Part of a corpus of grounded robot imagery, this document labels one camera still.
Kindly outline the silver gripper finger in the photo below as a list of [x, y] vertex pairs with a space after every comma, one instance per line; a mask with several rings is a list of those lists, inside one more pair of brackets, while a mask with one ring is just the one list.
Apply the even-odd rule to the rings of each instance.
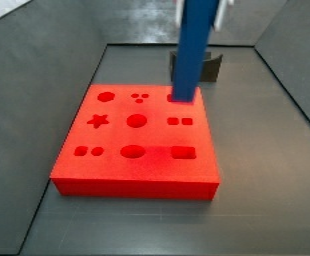
[[176, 28], [179, 28], [182, 24], [184, 0], [175, 0], [175, 4], [176, 4], [175, 5], [175, 25], [176, 25]]
[[214, 19], [214, 30], [219, 31], [222, 28], [222, 23], [225, 19], [225, 15], [227, 12], [227, 8], [234, 5], [235, 0], [219, 0], [217, 14]]

